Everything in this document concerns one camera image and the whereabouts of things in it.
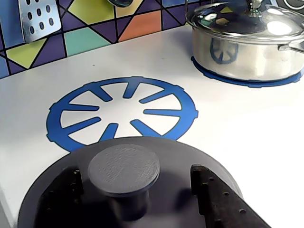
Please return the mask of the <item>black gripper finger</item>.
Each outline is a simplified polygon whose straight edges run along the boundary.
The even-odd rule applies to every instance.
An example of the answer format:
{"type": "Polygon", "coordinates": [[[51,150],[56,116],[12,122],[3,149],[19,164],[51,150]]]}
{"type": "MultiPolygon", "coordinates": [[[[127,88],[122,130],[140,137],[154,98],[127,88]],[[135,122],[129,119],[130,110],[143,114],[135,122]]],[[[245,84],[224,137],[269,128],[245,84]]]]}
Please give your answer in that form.
{"type": "Polygon", "coordinates": [[[207,228],[270,228],[270,226],[209,168],[191,166],[191,193],[207,228]]]}
{"type": "Polygon", "coordinates": [[[40,196],[34,227],[80,227],[82,194],[84,189],[80,170],[76,167],[64,169],[40,196]]]}

